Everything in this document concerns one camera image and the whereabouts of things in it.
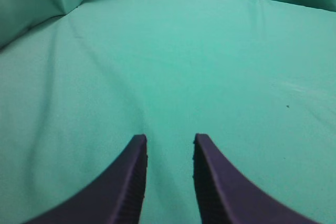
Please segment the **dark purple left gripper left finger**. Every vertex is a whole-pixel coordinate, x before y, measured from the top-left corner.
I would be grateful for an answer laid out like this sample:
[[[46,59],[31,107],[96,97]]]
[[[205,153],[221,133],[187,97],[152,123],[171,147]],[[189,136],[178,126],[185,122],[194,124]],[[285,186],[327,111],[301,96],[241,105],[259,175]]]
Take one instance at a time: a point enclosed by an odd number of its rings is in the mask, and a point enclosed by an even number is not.
[[[88,186],[29,223],[139,223],[147,167],[147,138],[135,135]]]

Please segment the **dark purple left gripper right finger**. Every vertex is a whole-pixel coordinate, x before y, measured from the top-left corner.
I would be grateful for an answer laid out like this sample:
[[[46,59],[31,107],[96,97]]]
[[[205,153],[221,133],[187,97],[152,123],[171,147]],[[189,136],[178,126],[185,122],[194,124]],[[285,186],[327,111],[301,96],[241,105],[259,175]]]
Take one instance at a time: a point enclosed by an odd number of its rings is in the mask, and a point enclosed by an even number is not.
[[[193,181],[202,223],[313,223],[249,181],[207,134],[196,134]]]

